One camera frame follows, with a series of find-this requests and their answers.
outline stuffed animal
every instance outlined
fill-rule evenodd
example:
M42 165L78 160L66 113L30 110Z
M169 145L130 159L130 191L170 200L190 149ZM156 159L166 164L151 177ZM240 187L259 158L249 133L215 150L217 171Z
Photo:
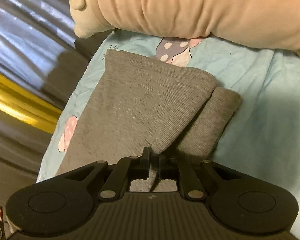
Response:
M113 28L159 37L209 34L300 55L300 0L70 0L75 34Z

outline bedsheet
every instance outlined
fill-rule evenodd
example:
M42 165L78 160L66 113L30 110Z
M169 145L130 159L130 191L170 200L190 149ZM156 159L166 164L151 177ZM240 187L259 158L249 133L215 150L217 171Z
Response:
M211 159L292 192L299 203L299 215L291 232L300 239L300 58L290 51L251 49L216 37L180 40L126 31L111 33L58 121L38 182L58 170L80 114L104 72L107 49L200 68L213 74L219 86L242 95L242 105Z

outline plush toy snout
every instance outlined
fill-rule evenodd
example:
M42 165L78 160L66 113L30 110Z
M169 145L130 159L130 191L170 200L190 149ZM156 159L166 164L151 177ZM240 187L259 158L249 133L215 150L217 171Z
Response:
M79 38L88 38L95 33L113 29L113 27L103 19L102 14L95 15L98 8L97 0L69 0L70 14L74 20L74 33Z

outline polka dot pattern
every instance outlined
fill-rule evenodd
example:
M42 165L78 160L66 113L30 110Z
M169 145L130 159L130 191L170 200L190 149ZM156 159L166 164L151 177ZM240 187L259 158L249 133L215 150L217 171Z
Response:
M187 41L183 41L183 42L180 43L180 47L182 47L182 48L184 48L187 45L188 45Z
M164 48L165 49L169 49L171 47L172 43L171 42L167 42L165 45L164 45Z
M168 59L168 55L166 54L166 55L163 55L161 58L160 58L160 60L161 61L166 61Z

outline plush toy ear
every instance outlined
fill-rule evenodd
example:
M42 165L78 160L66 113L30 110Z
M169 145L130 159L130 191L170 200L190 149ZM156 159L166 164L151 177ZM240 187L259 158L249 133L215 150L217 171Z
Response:
M81 10L86 6L86 0L70 0L69 5L74 10Z

